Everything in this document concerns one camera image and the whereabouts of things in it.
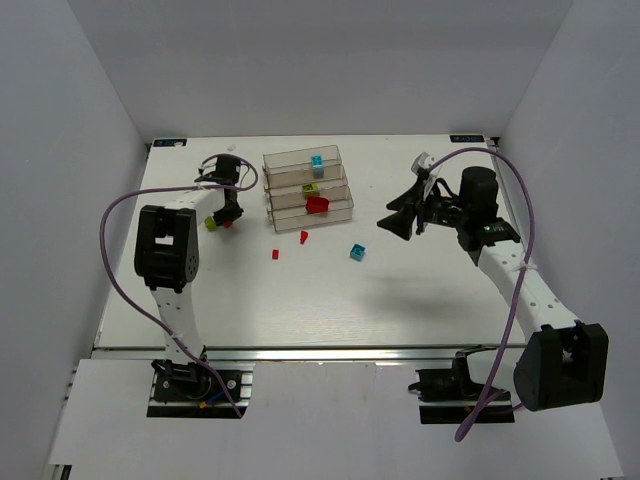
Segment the blue rounded lego brick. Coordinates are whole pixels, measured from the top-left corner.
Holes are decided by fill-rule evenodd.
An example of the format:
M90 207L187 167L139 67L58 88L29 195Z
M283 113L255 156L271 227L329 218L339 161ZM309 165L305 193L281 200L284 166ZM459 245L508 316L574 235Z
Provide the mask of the blue rounded lego brick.
M321 155L314 155L311 157L311 166L315 178L324 176L325 165Z

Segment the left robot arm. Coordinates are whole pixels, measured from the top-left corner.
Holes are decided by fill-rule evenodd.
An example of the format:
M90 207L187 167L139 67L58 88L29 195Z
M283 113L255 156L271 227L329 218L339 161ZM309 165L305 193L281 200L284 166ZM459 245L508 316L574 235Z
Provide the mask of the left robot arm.
M205 359L195 320L191 283L200 266L198 228L229 227L244 210L238 202L242 161L230 154L201 166L196 188L164 205L141 208L134 269L149 288L165 334L166 360L189 365Z

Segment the red rounded lego brick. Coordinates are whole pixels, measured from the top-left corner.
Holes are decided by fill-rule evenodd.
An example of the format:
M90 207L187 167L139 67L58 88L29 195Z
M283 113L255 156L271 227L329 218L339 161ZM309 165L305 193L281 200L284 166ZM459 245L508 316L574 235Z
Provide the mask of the red rounded lego brick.
M305 209L309 214L327 213L330 200L321 196L310 196L306 199Z

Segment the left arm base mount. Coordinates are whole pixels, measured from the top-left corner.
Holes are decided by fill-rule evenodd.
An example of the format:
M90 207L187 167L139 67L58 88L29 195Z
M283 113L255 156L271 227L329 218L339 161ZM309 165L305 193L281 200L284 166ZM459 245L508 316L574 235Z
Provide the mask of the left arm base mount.
M247 372L155 359L146 415L158 419L240 419L248 406Z

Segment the green rounded lego brick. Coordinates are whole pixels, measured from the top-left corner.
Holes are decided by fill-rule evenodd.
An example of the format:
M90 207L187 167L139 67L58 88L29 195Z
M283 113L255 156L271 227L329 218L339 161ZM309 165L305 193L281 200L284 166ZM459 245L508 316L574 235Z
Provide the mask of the green rounded lego brick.
M316 183L303 184L301 186L301 191L305 198L308 198L309 196L319 195L319 188Z

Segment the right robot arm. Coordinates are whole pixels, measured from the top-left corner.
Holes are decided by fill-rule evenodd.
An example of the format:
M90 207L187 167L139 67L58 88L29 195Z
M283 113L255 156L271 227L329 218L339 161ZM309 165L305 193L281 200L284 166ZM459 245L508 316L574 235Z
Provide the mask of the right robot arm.
M416 167L414 185L387 208L378 227L404 240L429 224L455 229L475 266L496 286L526 338L517 361L515 391L530 411L599 401L604 392L609 338L599 324L586 324L526 263L524 245L508 221L499 217L499 185L493 170L463 170L452 193L436 170Z

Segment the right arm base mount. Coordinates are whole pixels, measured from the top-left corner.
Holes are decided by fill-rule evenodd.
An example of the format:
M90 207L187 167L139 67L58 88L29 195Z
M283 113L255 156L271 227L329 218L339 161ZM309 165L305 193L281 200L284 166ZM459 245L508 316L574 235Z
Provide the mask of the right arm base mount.
M459 425L481 397L496 349L436 349L418 361L407 391L417 397L423 425Z

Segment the small green lego piece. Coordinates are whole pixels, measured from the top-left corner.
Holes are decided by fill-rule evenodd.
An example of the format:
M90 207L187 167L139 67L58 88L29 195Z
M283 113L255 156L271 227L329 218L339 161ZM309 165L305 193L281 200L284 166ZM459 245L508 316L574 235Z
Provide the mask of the small green lego piece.
M205 218L204 225L209 232L214 232L218 229L215 220L211 216Z

